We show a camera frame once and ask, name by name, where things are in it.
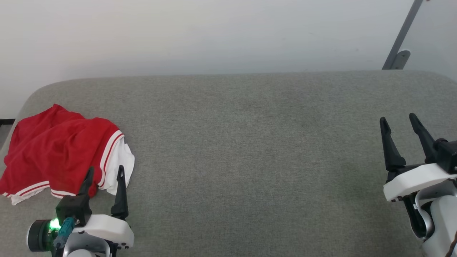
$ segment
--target black cable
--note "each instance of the black cable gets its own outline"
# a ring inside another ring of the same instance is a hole
[[[446,257],[451,257],[456,245],[457,245],[457,231],[456,231],[456,235],[454,236],[454,241],[452,241],[451,246],[449,247],[449,251],[446,254]]]

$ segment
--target gray cushion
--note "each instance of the gray cushion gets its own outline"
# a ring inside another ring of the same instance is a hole
[[[456,83],[418,71],[102,78],[46,86],[17,119],[57,103],[125,133],[135,246],[121,257],[405,257],[420,242],[402,203],[384,198],[379,119],[420,163],[408,114],[456,139],[456,98]],[[17,206],[1,197],[1,256],[50,256],[24,241],[58,202],[48,189]],[[100,191],[90,206],[113,203]]]

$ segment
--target red and white striped trim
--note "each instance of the red and white striped trim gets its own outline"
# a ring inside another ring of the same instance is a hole
[[[98,185],[100,187],[103,187],[103,185],[105,184],[106,164],[108,163],[111,150],[113,146],[117,143],[117,141],[119,141],[119,139],[121,139],[122,137],[124,137],[124,134],[120,130],[114,132],[105,146],[105,150],[103,151],[103,155],[101,156],[100,160],[101,180],[100,182],[98,182]]]
[[[70,192],[66,192],[66,191],[58,191],[58,190],[54,190],[54,189],[51,189],[51,195],[53,195],[57,198],[63,198],[66,195],[75,196],[74,193],[70,193]]]
[[[16,195],[16,196],[24,196],[26,194],[29,194],[29,193],[32,193],[32,192],[35,192],[35,191],[38,191],[38,190],[43,190],[43,189],[45,189],[47,187],[49,187],[49,181],[43,181],[43,182],[39,182],[39,183],[33,184],[33,185],[29,186],[29,187],[26,187],[23,190],[15,193],[14,195]]]

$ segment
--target metal bracket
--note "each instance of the metal bracket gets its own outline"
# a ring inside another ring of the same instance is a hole
[[[413,23],[414,17],[416,16],[417,12],[419,11],[419,7],[422,4],[423,0],[414,0],[411,9],[409,10],[408,15],[403,23],[403,26],[400,29],[400,32],[393,43],[392,49],[390,49],[390,53],[387,56],[386,62],[384,63],[383,70],[394,70],[396,66],[393,65],[393,62],[398,55],[401,45],[403,44],[403,40],[408,33],[409,27]]]
[[[392,67],[390,67],[390,69],[391,70],[403,70],[410,55],[411,55],[411,52],[408,50],[403,50],[400,53],[398,53],[397,56],[395,56],[395,59],[393,60],[393,63],[392,63]]]

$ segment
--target white sleeve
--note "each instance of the white sleeve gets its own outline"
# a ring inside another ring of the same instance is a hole
[[[117,142],[114,143],[113,148],[108,156],[106,163],[106,174],[105,182],[100,189],[106,189],[106,191],[112,195],[116,195],[117,191],[117,172],[119,171],[119,165],[124,166],[125,173],[125,184],[128,186],[130,176],[133,172],[133,166],[135,164],[135,157],[130,151],[129,146],[124,143],[124,136],[120,137]]]

